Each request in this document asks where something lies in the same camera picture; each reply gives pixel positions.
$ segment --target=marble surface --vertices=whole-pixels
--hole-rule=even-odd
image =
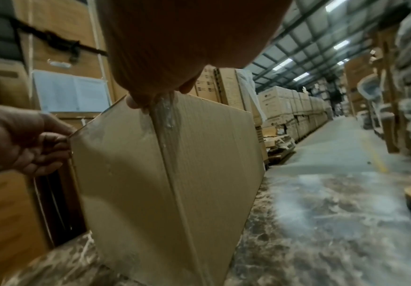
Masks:
[[[411,285],[411,176],[265,178],[225,286]],[[33,261],[6,286],[140,286],[102,265],[91,234]]]

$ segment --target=human hand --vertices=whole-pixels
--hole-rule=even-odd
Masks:
[[[188,93],[206,65],[247,66],[292,0],[96,2],[113,76],[140,108],[165,92]]]
[[[30,176],[48,175],[70,158],[75,128],[50,114],[0,106],[0,165]]]

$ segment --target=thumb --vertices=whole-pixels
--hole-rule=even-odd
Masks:
[[[41,113],[40,115],[44,121],[44,132],[52,132],[70,136],[77,131],[76,128],[57,119],[54,115],[47,113]]]

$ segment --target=warehouse aisle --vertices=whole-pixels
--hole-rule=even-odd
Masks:
[[[353,172],[411,173],[411,159],[387,153],[384,142],[355,118],[339,117],[300,142],[284,165],[272,166],[266,175]]]

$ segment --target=black strap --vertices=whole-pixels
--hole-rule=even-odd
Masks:
[[[9,20],[11,22],[12,27],[16,31],[19,30],[24,33],[33,34],[37,38],[43,41],[46,41],[50,47],[60,50],[60,51],[71,53],[71,57],[69,58],[69,61],[72,64],[75,64],[78,62],[78,58],[80,57],[81,50],[85,50],[85,51],[95,53],[98,55],[102,55],[102,56],[108,56],[107,52],[102,51],[100,49],[95,49],[89,46],[82,45],[80,41],[73,41],[73,40],[62,38],[58,36],[56,33],[51,32],[51,31],[45,31],[45,32],[40,31],[14,18],[10,18]]]

